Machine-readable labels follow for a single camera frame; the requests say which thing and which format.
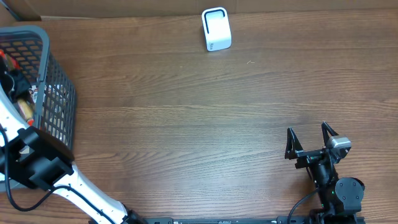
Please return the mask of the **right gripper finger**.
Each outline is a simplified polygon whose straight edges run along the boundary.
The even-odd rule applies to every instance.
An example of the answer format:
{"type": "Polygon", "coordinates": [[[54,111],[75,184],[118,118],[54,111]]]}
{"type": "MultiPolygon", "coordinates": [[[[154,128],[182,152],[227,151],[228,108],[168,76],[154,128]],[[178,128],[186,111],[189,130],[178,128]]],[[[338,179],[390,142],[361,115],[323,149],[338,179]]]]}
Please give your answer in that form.
{"type": "Polygon", "coordinates": [[[303,153],[303,148],[292,128],[287,129],[286,159],[297,159],[303,153]]]}
{"type": "Polygon", "coordinates": [[[328,140],[333,136],[337,136],[338,133],[326,121],[322,122],[321,128],[323,134],[323,142],[326,146],[328,140]]]}

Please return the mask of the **orange spaghetti package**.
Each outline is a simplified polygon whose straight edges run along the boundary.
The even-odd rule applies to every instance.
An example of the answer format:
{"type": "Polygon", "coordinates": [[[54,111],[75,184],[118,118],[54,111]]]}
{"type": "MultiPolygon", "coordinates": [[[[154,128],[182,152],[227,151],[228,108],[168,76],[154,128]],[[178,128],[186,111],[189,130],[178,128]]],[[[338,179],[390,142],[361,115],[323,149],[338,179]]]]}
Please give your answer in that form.
{"type": "MultiPolygon", "coordinates": [[[[6,67],[8,68],[9,71],[18,69],[22,72],[17,61],[14,58],[12,58],[10,55],[6,54],[3,50],[1,50],[1,62],[4,62],[6,64],[6,67]]],[[[26,121],[29,126],[32,126],[34,123],[34,109],[33,109],[34,102],[31,98],[31,94],[28,96],[28,99],[23,100],[22,98],[20,98],[17,100],[16,103],[13,104],[16,104],[19,114],[21,115],[23,120],[26,121]]]]}

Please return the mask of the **beige brown snack pouch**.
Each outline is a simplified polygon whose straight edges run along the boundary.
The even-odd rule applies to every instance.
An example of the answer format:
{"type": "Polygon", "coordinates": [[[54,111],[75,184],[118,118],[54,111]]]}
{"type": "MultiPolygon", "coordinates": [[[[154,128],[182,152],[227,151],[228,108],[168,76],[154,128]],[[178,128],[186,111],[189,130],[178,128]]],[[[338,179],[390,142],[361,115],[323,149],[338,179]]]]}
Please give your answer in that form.
{"type": "Polygon", "coordinates": [[[45,86],[42,100],[42,116],[44,124],[52,123],[54,126],[60,127],[64,125],[66,107],[66,90],[63,85],[45,86]]]}

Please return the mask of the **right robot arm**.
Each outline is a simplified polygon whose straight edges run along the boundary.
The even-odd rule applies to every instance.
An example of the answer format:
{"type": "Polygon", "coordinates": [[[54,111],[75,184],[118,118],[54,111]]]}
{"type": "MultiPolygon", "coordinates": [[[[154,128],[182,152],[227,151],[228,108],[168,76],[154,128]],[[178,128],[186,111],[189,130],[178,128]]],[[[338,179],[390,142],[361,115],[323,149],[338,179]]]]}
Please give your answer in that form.
{"type": "Polygon", "coordinates": [[[321,125],[324,146],[305,151],[292,128],[287,129],[285,158],[295,160],[296,169],[306,169],[315,190],[300,199],[286,217],[287,223],[364,223],[357,213],[362,210],[365,185],[354,177],[338,176],[335,165],[344,159],[352,146],[344,135],[338,134],[328,123],[321,125]],[[318,195],[320,208],[312,209],[306,217],[297,217],[297,207],[318,195]]]}

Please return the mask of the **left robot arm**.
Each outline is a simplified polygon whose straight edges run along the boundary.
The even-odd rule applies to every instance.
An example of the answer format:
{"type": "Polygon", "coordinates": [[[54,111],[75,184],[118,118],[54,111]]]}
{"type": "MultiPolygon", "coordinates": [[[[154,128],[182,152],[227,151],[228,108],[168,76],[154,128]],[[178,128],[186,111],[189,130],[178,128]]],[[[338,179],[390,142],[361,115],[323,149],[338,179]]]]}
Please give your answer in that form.
{"type": "Polygon", "coordinates": [[[9,203],[28,212],[56,194],[84,211],[93,223],[144,223],[137,213],[89,181],[64,143],[30,125],[15,109],[12,101],[29,92],[18,86],[25,82],[17,64],[1,62],[1,173],[9,203]],[[12,180],[46,194],[31,207],[22,207],[12,196],[12,180]]]}

